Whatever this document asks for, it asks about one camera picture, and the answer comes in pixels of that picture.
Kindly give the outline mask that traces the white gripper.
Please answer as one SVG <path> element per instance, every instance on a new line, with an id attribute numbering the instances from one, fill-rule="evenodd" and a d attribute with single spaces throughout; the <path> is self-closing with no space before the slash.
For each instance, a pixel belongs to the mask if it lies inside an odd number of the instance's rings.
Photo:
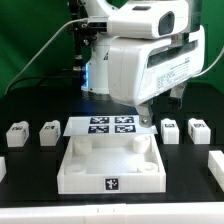
<path id="1" fill-rule="evenodd" d="M 153 112 L 151 105 L 144 102 L 173 87 L 169 102 L 173 109 L 180 109 L 186 88 L 183 82 L 201 72 L 204 49 L 203 27 L 191 33 L 184 46 L 173 46 L 170 37 L 159 40 L 117 38 L 108 52 L 109 94 L 118 103 L 139 105 L 139 123 L 149 128 Z"/>

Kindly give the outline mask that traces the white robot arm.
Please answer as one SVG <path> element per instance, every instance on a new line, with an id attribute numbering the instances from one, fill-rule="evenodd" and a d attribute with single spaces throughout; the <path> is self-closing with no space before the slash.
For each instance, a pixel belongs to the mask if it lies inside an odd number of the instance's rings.
<path id="1" fill-rule="evenodd" d="M 204 63 L 202 0 L 128 0 L 116 8 L 106 0 L 81 0 L 83 27 L 94 37 L 85 65 L 89 96 L 134 107 L 150 127 L 154 97 L 168 91 L 182 106 L 186 81 Z"/>

